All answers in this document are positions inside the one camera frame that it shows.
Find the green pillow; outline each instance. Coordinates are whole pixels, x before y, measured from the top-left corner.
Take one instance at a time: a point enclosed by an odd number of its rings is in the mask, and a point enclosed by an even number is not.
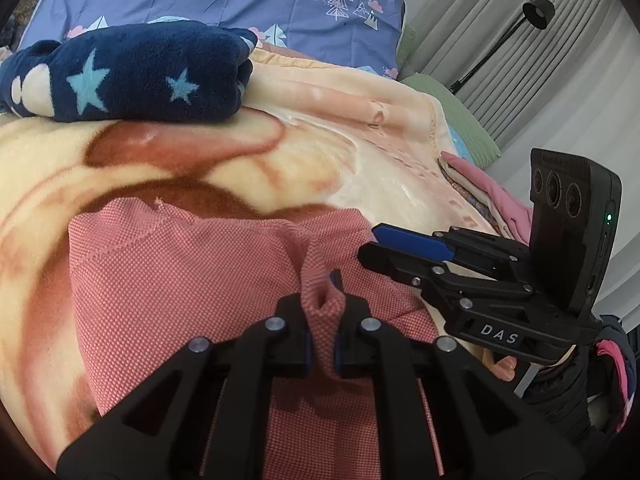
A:
[[[415,74],[403,79],[401,83],[418,92],[429,94],[440,101],[447,123],[457,131],[465,142],[474,164],[478,168],[484,170],[500,157],[500,148],[478,120],[455,95],[433,77]]]
[[[411,52],[413,51],[414,41],[415,30],[411,25],[407,23],[402,30],[400,43],[398,44],[398,51],[396,52],[396,65],[398,66],[398,72],[400,72],[400,70],[406,63],[409,54],[411,54]]]

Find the lamp pole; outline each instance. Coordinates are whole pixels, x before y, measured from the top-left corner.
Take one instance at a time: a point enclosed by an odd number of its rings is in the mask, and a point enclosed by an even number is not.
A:
[[[495,54],[496,52],[498,52],[498,49],[503,46],[504,42],[507,41],[511,36],[514,35],[514,33],[516,32],[516,30],[518,30],[518,28],[520,27],[520,25],[522,25],[524,22],[526,22],[527,19],[526,18],[522,18],[518,23],[516,23],[515,25],[513,25],[513,27],[511,27],[509,30],[507,30],[503,35],[501,35],[500,39],[495,43],[494,47],[487,53],[486,56],[484,56],[479,63],[473,67],[462,79],[457,80],[455,83],[453,83],[453,85],[450,86],[449,91],[455,95],[458,93],[458,90],[460,90],[462,88],[462,85],[465,84],[467,81],[469,81],[475,74],[476,72],[478,72],[478,70],[480,70],[482,68],[482,66],[489,61],[489,58]]]
[[[503,46],[504,42],[507,41],[513,33],[518,30],[520,25],[524,22],[529,22],[535,28],[539,30],[545,30],[549,26],[549,22],[556,15],[556,8],[554,4],[549,0],[533,0],[532,2],[526,2],[522,6],[522,12],[524,13],[524,18],[522,18],[518,23],[513,25],[509,30],[507,30],[503,35],[501,35],[500,39],[496,41],[495,45],[489,51],[489,53],[484,56],[480,62],[473,67],[462,79],[457,80],[453,85],[450,86],[449,91],[455,95],[458,93],[458,90],[462,88],[462,86],[469,81],[478,70],[482,68],[482,66],[489,61],[489,58],[495,54],[498,49]]]

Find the star print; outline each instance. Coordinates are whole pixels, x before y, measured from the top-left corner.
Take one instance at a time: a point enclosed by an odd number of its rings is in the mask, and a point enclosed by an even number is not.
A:
[[[95,49],[84,62],[82,72],[66,78],[78,99],[78,115],[84,113],[87,105],[93,105],[103,112],[107,111],[104,103],[98,97],[97,89],[111,70],[109,68],[94,70],[94,59]]]
[[[189,101],[189,94],[191,92],[195,92],[198,88],[200,88],[200,85],[196,85],[196,83],[190,83],[187,80],[186,68],[182,71],[178,79],[168,77],[166,78],[166,81],[171,87],[171,102],[175,101],[176,99],[182,99],[184,102],[190,105],[191,102]]]

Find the curtain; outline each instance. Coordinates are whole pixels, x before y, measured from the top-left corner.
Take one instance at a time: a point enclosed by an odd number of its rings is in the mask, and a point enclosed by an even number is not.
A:
[[[526,203],[534,147],[587,156],[620,176],[618,230],[593,311],[621,317],[628,331],[640,324],[640,33],[619,1],[603,25],[584,63],[487,173]]]
[[[522,17],[529,0],[428,0],[412,21],[414,52],[401,72],[450,86]],[[501,148],[551,102],[583,64],[616,0],[551,0],[547,30],[524,23],[457,97]]]

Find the red textured cloth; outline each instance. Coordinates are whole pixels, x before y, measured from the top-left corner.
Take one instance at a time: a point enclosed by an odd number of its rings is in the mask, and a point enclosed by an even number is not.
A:
[[[80,352],[101,414],[194,336],[236,338],[300,292],[319,361],[305,380],[274,382],[264,478],[379,478],[369,381],[332,371],[344,288],[405,335],[431,342],[436,327],[407,287],[363,269],[357,249],[373,240],[356,210],[301,223],[200,219],[120,198],[69,224],[70,273]]]

